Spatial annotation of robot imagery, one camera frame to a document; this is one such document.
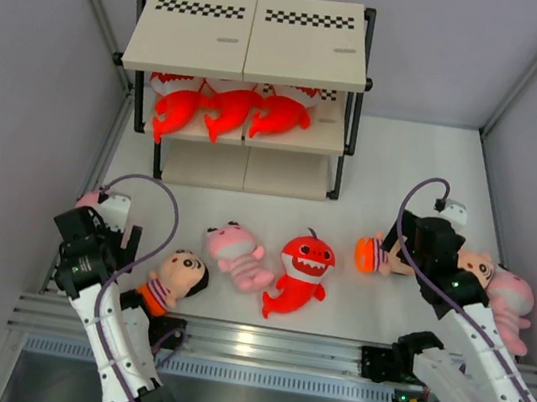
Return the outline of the doll plush orange pants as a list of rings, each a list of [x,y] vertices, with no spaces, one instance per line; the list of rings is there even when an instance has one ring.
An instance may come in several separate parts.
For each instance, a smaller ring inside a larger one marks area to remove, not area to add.
[[[396,241],[386,251],[383,249],[384,237],[383,232],[377,232],[372,237],[360,238],[354,248],[355,266],[362,273],[380,273],[384,276],[391,274],[412,276],[414,270],[398,257],[401,252],[400,244]]]

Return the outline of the pink striped plush table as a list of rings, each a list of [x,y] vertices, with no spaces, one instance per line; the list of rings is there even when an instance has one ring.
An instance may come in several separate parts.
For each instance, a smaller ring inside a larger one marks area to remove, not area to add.
[[[486,288],[499,336],[511,355],[527,355],[521,331],[531,327],[527,315],[534,309],[534,293],[523,278],[499,266]]]
[[[248,228],[237,221],[206,230],[207,252],[221,273],[230,276],[238,291],[253,293],[274,281],[274,274],[262,264],[265,247]]]

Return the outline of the red shark plush mouth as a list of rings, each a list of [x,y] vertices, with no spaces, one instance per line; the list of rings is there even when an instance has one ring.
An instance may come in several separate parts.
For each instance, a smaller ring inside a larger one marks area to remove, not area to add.
[[[313,299],[321,302],[326,297],[323,281],[336,267],[336,255],[328,243],[320,239],[311,227],[309,234],[289,240],[281,251],[284,268],[275,288],[276,296],[263,292],[262,317],[272,314],[291,314]]]

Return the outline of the pink striped plush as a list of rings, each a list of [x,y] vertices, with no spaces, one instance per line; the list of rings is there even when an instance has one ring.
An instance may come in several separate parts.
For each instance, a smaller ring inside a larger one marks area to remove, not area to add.
[[[92,192],[87,192],[86,194],[81,195],[81,197],[76,201],[75,207],[89,207],[96,208],[104,200],[104,194],[102,191],[94,190]]]

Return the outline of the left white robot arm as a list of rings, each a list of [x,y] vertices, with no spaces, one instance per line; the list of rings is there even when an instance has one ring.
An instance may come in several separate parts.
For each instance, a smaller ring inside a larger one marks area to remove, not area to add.
[[[136,307],[123,314],[120,299],[117,279],[132,270],[141,228],[133,226],[122,246],[123,233],[114,232],[93,207],[73,208],[54,222],[63,239],[54,281],[84,327],[101,402],[175,402],[154,365],[154,318]]]

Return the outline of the doll plush near left arm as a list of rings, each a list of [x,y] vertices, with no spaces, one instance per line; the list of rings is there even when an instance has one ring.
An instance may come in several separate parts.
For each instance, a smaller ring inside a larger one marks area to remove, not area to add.
[[[138,287],[144,311],[158,318],[175,309],[181,299],[192,297],[209,285],[205,262],[194,252],[178,249],[156,270],[151,270],[145,284]]]

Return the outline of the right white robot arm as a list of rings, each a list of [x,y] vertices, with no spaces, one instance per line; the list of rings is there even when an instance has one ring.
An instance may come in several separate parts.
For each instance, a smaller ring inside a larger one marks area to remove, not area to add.
[[[392,345],[396,374],[418,379],[438,402],[537,402],[495,322],[486,293],[496,272],[489,256],[466,251],[464,237],[440,217],[401,210],[395,227],[400,259],[438,319],[433,331]]]

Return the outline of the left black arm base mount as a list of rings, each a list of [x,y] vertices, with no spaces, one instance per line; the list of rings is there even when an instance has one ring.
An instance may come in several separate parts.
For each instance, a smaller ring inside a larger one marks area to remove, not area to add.
[[[153,348],[174,350],[183,341],[187,321],[182,318],[160,316],[149,321],[149,343]]]

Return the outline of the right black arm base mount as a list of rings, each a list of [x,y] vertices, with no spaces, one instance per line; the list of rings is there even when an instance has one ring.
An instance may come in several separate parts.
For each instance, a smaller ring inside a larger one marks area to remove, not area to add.
[[[390,348],[361,347],[361,376],[374,383],[402,382],[402,365]]]

